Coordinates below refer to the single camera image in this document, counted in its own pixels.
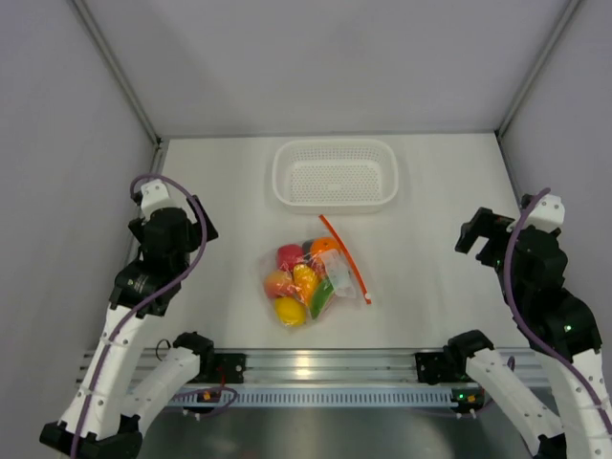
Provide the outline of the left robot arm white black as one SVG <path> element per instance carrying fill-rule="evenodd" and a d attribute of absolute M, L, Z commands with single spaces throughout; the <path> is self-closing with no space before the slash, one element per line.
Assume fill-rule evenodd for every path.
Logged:
<path fill-rule="evenodd" d="M 188 382 L 216 369 L 213 343 L 183 333 L 137 386 L 145 345 L 161 327 L 173 297 L 218 236 L 199 198 L 160 174 L 130 185 L 140 217 L 128 228 L 136 257 L 117 275 L 93 359 L 69 407 L 43 426 L 41 444 L 70 458 L 135 458 L 150 425 Z"/>

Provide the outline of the orange fake fruit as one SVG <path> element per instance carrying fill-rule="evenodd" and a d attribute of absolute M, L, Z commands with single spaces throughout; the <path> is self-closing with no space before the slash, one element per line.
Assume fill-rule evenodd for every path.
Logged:
<path fill-rule="evenodd" d="M 328 251 L 340 252 L 340 246 L 334 237 L 325 236 L 315 239 L 310 248 L 312 262 L 317 263 L 320 259 L 320 256 Z"/>

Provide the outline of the yellow orange fake mango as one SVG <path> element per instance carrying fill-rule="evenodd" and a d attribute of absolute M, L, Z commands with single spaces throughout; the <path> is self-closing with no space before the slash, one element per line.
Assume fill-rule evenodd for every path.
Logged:
<path fill-rule="evenodd" d="M 298 264 L 293 269 L 293 278 L 300 300 L 305 305 L 309 305 L 312 295 L 319 284 L 317 273 L 306 264 Z"/>

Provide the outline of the clear zip top bag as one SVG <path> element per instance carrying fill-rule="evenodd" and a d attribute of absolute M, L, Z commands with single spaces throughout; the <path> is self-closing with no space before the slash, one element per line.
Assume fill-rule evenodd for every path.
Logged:
<path fill-rule="evenodd" d="M 261 291 L 285 328 L 320 322 L 336 304 L 373 304 L 355 257 L 323 214 L 317 231 L 280 244 L 257 259 Z"/>

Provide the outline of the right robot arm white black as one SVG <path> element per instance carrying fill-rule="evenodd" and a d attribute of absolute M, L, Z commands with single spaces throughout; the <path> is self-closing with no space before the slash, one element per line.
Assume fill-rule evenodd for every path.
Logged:
<path fill-rule="evenodd" d="M 520 380 L 483 332 L 472 330 L 443 348 L 450 375 L 478 383 L 512 422 L 534 458 L 608 458 L 611 398 L 602 371 L 602 340 L 584 301 L 564 286 L 568 264 L 558 238 L 559 197 L 544 188 L 523 196 L 518 218 L 478 209 L 460 229 L 456 251 L 486 243 L 475 258 L 497 275 L 512 319 L 551 387 L 551 411 Z"/>

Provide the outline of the fake watermelon slice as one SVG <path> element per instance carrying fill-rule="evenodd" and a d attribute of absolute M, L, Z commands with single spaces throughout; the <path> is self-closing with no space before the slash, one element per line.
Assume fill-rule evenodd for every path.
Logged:
<path fill-rule="evenodd" d="M 317 285 L 309 305 L 311 319 L 317 319 L 328 303 L 333 299 L 335 289 L 328 277 L 322 279 Z"/>

